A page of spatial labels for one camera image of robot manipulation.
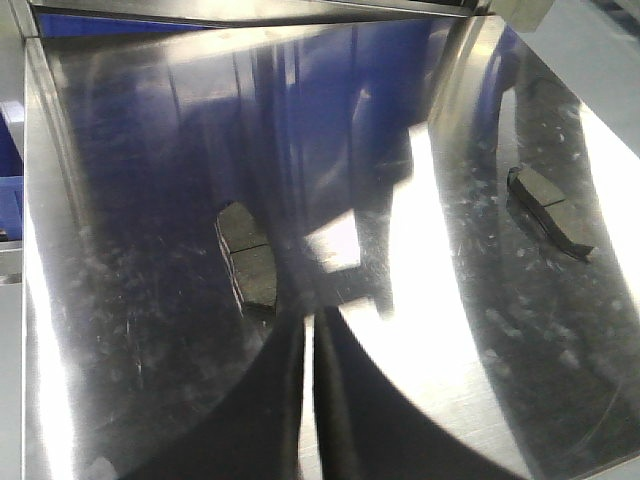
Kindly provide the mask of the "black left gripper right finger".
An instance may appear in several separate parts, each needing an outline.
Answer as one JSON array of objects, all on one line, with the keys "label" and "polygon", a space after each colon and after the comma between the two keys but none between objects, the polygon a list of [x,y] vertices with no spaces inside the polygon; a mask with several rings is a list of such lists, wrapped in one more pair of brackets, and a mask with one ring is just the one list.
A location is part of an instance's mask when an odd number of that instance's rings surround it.
[{"label": "black left gripper right finger", "polygon": [[317,310],[314,323],[314,415],[325,478],[514,478],[401,394],[338,308]]}]

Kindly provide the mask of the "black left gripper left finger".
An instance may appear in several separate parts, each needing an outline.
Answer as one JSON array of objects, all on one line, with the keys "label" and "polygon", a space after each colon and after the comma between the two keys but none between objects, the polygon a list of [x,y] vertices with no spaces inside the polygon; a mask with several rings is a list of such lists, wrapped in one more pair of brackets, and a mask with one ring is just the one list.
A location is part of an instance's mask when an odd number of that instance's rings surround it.
[{"label": "black left gripper left finger", "polygon": [[304,348],[304,320],[283,315],[224,400],[129,477],[296,479]]}]

